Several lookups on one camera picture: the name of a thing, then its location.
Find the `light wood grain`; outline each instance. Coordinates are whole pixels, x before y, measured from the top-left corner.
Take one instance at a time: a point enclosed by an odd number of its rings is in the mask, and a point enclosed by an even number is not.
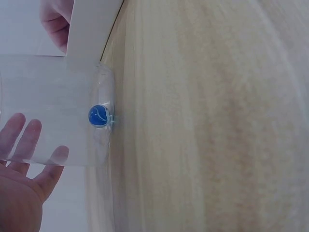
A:
[[[309,4],[127,0],[92,231],[309,231]]]

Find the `finger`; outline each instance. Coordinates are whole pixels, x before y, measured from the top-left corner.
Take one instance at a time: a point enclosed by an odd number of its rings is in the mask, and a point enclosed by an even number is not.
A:
[[[56,12],[59,12],[68,23],[71,22],[73,12],[74,0],[59,1],[53,8]]]
[[[66,161],[69,155],[69,149],[66,146],[59,146],[52,154],[51,160]],[[43,201],[46,201],[53,192],[58,180],[62,174],[63,166],[46,165],[43,171],[33,180],[39,185]]]
[[[8,167],[26,175],[29,169],[28,163],[19,163],[23,160],[29,160],[34,152],[35,146],[40,137],[42,124],[39,120],[33,119],[27,125],[21,139],[19,140],[14,155]]]
[[[23,114],[14,114],[0,131],[0,160],[6,159],[10,154],[16,139],[24,127],[26,118]]]
[[[64,17],[42,21],[42,25],[48,32],[54,44],[64,53],[67,51],[70,26]]]

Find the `palm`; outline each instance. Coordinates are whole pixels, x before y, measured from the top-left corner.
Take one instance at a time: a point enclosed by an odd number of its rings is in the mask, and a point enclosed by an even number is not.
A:
[[[0,159],[6,159],[24,124],[25,117],[15,114],[0,131]],[[0,161],[0,228],[6,232],[37,232],[41,226],[42,205],[58,182],[63,167],[47,165],[34,179],[26,174],[29,164],[14,160],[30,159],[39,139],[42,125],[32,120],[27,125],[12,162]],[[52,156],[68,156],[68,148],[58,147]]]

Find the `wood grain pattern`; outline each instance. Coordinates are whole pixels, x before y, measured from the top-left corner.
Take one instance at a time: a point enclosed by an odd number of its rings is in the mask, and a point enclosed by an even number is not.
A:
[[[309,4],[127,0],[92,231],[309,231]]]

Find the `transparent plastic tube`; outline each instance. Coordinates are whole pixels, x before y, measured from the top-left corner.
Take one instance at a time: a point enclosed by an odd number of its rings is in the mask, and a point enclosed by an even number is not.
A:
[[[75,72],[67,69],[63,57],[0,56],[0,77],[0,128],[17,112],[26,116],[27,123],[34,118],[42,123],[32,157],[14,157],[13,148],[8,156],[0,154],[0,160],[46,164],[54,149],[65,145],[68,159],[55,158],[52,163],[97,166],[104,162],[114,111],[113,75],[105,65]],[[91,123],[89,111],[95,105],[106,109],[105,125]]]

